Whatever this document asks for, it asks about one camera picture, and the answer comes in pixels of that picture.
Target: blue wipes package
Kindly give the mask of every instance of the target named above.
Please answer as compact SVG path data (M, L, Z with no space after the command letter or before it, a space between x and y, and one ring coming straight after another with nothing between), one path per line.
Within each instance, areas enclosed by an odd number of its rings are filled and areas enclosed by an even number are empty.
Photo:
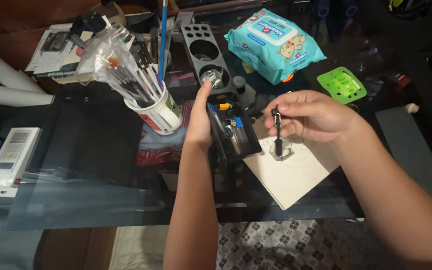
M294 22L261 9L224 36L229 50L276 85L311 62L326 59Z

